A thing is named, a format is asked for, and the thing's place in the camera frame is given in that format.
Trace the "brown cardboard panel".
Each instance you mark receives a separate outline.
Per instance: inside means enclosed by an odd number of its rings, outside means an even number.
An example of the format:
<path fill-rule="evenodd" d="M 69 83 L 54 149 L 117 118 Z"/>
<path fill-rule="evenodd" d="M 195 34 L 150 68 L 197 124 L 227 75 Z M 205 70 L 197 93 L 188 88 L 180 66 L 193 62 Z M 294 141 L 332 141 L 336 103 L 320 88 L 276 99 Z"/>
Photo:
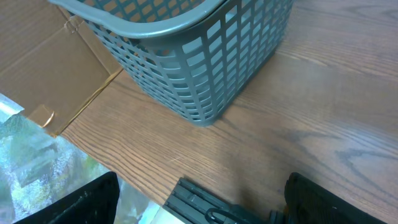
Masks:
<path fill-rule="evenodd" d="M 48 1 L 1 0 L 1 94 L 58 136 L 121 72 L 86 22 Z"/>

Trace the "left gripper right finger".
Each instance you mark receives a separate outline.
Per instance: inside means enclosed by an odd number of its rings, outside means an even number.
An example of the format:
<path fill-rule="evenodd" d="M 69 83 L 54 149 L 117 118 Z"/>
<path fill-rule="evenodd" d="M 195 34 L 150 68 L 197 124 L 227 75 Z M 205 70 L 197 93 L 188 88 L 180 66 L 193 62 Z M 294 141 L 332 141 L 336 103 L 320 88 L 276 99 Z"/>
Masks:
<path fill-rule="evenodd" d="M 284 198 L 289 223 L 384 224 L 298 172 L 286 181 Z"/>

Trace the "black mounting rail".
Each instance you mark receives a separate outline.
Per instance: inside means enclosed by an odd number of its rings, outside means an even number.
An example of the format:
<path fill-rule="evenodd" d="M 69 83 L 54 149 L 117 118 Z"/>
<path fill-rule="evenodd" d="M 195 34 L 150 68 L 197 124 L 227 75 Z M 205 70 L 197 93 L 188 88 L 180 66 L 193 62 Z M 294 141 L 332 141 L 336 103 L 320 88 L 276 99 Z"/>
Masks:
<path fill-rule="evenodd" d="M 189 224 L 289 224 L 291 219 L 282 212 L 271 211 L 264 220 L 217 197 L 186 178 L 179 178 L 162 206 L 183 223 Z"/>

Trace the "grey plastic mesh basket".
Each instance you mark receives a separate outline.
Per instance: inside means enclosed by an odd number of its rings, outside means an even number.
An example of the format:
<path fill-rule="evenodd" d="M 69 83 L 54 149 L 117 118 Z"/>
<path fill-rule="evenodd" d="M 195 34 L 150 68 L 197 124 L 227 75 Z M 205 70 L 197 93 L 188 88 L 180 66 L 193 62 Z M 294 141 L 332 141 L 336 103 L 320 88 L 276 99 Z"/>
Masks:
<path fill-rule="evenodd" d="M 272 57 L 293 0 L 51 0 L 81 17 L 141 89 L 213 124 Z"/>

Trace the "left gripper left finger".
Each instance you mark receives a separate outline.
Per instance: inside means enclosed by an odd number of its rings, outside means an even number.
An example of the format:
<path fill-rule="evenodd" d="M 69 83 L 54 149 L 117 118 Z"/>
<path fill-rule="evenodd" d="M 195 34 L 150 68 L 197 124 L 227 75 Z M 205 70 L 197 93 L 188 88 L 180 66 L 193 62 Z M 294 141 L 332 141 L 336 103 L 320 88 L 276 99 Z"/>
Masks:
<path fill-rule="evenodd" d="M 109 171 L 16 224 L 113 224 L 119 195 L 118 177 Z"/>

